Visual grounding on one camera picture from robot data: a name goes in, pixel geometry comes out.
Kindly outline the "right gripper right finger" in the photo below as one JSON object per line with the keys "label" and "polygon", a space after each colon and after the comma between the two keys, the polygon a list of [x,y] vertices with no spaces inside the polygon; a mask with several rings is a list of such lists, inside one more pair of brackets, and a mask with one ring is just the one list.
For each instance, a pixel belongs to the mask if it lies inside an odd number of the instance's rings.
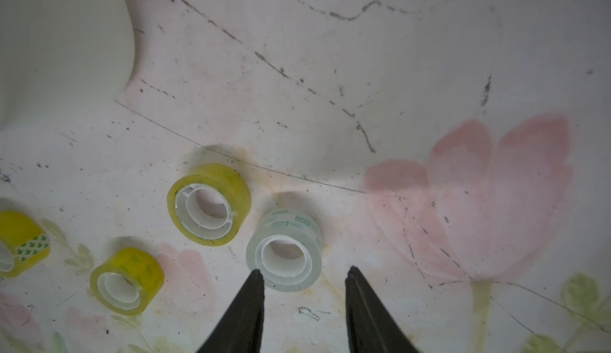
{"label": "right gripper right finger", "polygon": [[345,279],[345,308],[350,352],[418,353],[356,266]]}

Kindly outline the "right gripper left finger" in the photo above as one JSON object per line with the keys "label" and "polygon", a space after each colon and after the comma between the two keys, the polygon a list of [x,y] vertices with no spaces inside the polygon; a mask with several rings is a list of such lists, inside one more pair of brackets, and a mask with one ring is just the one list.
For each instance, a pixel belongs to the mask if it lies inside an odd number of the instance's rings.
{"label": "right gripper left finger", "polygon": [[199,353],[259,353],[264,323],[264,279],[253,270]]}

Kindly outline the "yellow tape roll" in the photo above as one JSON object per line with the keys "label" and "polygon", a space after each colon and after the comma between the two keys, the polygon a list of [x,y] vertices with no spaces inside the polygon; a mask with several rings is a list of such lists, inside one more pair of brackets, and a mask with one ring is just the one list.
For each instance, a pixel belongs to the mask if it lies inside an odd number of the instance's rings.
{"label": "yellow tape roll", "polygon": [[163,269],[152,255],[126,247],[92,271],[90,290],[114,313],[137,316],[152,302],[164,281]]}
{"label": "yellow tape roll", "polygon": [[27,215],[1,212],[1,277],[17,278],[49,256],[48,235]]}
{"label": "yellow tape roll", "polygon": [[170,188],[167,206],[176,228],[204,246],[234,239],[251,210],[245,180],[220,163],[195,168]]}

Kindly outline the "white plastic storage box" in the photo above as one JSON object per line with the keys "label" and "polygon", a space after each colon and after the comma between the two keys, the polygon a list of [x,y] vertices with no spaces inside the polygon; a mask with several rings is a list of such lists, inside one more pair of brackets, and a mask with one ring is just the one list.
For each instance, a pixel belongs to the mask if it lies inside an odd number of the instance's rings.
{"label": "white plastic storage box", "polygon": [[1,127],[119,98],[135,64],[126,0],[1,0]]}

